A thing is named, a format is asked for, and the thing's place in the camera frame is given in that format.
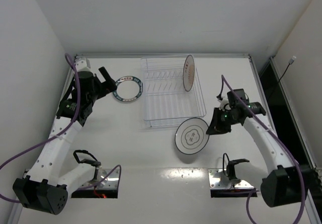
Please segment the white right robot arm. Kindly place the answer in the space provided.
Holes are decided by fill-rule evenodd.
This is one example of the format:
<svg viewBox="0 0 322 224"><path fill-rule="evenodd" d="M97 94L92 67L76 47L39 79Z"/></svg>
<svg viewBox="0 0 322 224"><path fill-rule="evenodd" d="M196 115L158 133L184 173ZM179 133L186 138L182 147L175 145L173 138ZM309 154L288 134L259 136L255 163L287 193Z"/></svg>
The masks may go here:
<svg viewBox="0 0 322 224"><path fill-rule="evenodd" d="M259 189L269 207L302 202L310 186L312 171L309 166L296 167L287 151L269 126L268 117L259 102L250 102L243 89L218 95L207 135L231 132L232 125L240 124L252 137L265 164L266 171L253 166L247 159L229 160L224 174L230 181L243 179Z"/></svg>

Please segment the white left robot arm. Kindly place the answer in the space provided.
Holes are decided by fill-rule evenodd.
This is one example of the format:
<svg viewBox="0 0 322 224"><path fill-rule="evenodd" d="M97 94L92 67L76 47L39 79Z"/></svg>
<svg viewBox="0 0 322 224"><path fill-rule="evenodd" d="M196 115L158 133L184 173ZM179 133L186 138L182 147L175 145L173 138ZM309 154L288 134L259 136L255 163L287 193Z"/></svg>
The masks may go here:
<svg viewBox="0 0 322 224"><path fill-rule="evenodd" d="M117 89L104 67L99 68L104 79L100 81L87 59L72 62L69 55L65 58L74 77L59 103L51 134L35 164L13 183L13 191L23 207L53 215L60 214L72 194L83 189L87 182L96 184L101 162L95 158L76 158L74 169L64 175L60 171L94 103Z"/></svg>

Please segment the orange sunburst plate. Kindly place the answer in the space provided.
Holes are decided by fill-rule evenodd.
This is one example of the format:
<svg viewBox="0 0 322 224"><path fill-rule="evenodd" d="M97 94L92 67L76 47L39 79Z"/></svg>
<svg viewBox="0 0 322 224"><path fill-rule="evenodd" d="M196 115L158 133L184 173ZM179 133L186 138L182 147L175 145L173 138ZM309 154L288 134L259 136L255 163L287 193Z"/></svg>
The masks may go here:
<svg viewBox="0 0 322 224"><path fill-rule="evenodd" d="M189 92L194 84L195 78L195 61L192 55L188 55L184 62L183 68L183 86L186 92Z"/></svg>

